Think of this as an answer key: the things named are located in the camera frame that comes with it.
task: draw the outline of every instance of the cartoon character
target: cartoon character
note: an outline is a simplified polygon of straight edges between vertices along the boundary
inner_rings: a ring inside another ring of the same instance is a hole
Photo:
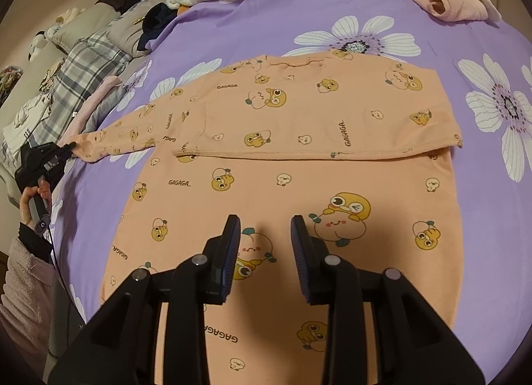
[[[142,199],[148,192],[148,189],[146,188],[145,183],[137,182],[133,187],[133,199],[135,199],[137,202],[142,202]]]
[[[270,78],[268,76],[255,76],[255,83],[265,84]]]
[[[419,78],[398,70],[386,71],[385,76],[386,83],[393,85],[397,89],[401,89],[403,91],[406,89],[410,89],[411,91],[420,91],[423,88],[423,84]]]
[[[310,142],[312,142],[312,137],[310,137],[308,134],[305,134],[304,136],[299,136],[297,141],[302,145],[308,145]]]
[[[225,74],[236,73],[240,68],[251,67],[254,71],[259,71],[262,67],[262,61],[258,59],[248,59],[247,61],[237,62],[228,67],[222,68],[220,72]]]
[[[384,115],[382,114],[382,112],[380,110],[372,110],[371,111],[371,115],[375,118],[375,119],[384,119]]]
[[[246,104],[259,109],[264,106],[281,107],[286,103],[286,93],[281,89],[266,88],[266,92],[269,95],[265,95],[261,91],[251,91],[247,94]]]
[[[264,145],[264,143],[270,143],[270,136],[270,130],[250,132],[249,134],[246,134],[246,137],[244,137],[244,143],[246,146],[260,148],[262,145]]]
[[[153,220],[152,225],[152,238],[158,242],[164,240],[164,237],[168,234],[167,221],[156,218]]]
[[[284,187],[286,184],[289,184],[291,180],[292,180],[292,176],[288,175],[287,173],[281,173],[277,177],[277,185]]]
[[[235,178],[231,175],[230,169],[217,168],[212,172],[211,185],[216,191],[227,191],[233,182]]]
[[[427,182],[425,182],[425,185],[427,186],[427,191],[429,193],[433,193],[440,186],[440,181],[437,180],[436,178],[428,178]]]
[[[454,138],[457,140],[457,146],[462,149],[462,147],[464,146],[464,142],[462,141],[460,136],[458,134],[455,134]]]
[[[157,271],[155,268],[152,267],[151,262],[146,262],[143,265],[140,265],[138,270],[147,270],[150,274],[157,274],[159,271]]]
[[[94,140],[98,143],[102,143],[103,139],[105,138],[105,130],[97,131],[96,135],[94,136]]]
[[[194,161],[196,158],[198,158],[197,155],[182,155],[177,157],[177,161],[180,163],[190,163],[191,161]]]
[[[327,326],[322,322],[305,322],[301,325],[301,329],[297,331],[297,338],[303,343],[304,349],[325,352]]]
[[[174,97],[178,97],[179,95],[181,95],[183,93],[183,90],[181,88],[175,88],[172,93],[170,94],[170,99],[174,98]]]
[[[273,244],[270,239],[255,232],[253,227],[245,228],[240,234],[233,279],[245,280],[251,277],[256,267],[265,261],[277,262],[273,256]]]
[[[432,250],[438,245],[440,231],[434,226],[433,221],[417,221],[412,226],[416,236],[416,245],[422,250]]]
[[[229,367],[231,367],[233,370],[239,371],[246,367],[246,364],[244,364],[244,361],[241,359],[231,358],[229,361]]]
[[[365,220],[369,217],[371,206],[365,197],[353,193],[338,193],[331,199],[324,214],[341,211],[349,214],[349,219],[354,221]]]
[[[331,79],[323,79],[316,85],[318,87],[318,92],[321,94],[326,94],[327,92],[333,92],[338,89],[338,83]]]
[[[418,112],[418,113],[412,113],[410,115],[410,119],[412,119],[412,121],[414,121],[418,125],[423,125],[423,126],[428,124],[431,117],[432,117],[432,113],[430,113],[430,110],[427,113]]]
[[[154,107],[155,107],[155,104],[146,104],[144,106],[144,112],[140,112],[138,117],[142,118],[144,116],[147,116],[148,113],[150,113]]]

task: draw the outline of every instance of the pink clothing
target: pink clothing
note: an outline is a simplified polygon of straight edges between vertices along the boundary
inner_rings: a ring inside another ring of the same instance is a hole
[[[480,0],[413,0],[421,8],[444,22],[487,20],[488,11]]]
[[[120,85],[121,83],[122,80],[120,80],[118,76],[107,76],[104,78],[100,86],[98,86],[94,93],[83,103],[78,114],[75,116],[74,120],[70,123],[65,133],[59,140],[58,145],[66,145],[72,136],[81,133],[84,125],[87,123],[87,119],[89,119],[90,115],[92,115],[92,112],[94,112],[100,101],[104,99],[104,97],[112,88]]]

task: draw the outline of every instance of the purple bedsheet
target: purple bedsheet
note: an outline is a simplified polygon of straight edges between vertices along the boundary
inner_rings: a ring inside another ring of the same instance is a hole
[[[410,0],[204,2],[153,42],[150,62],[129,81],[122,110],[113,110],[102,128],[219,65],[330,47],[394,57],[440,76],[464,137],[453,159],[465,254],[454,331],[489,381],[532,323],[526,226],[532,216],[532,46],[509,25],[443,23]],[[77,161],[65,179],[55,241],[63,276],[87,319],[99,306],[116,225],[150,153]]]

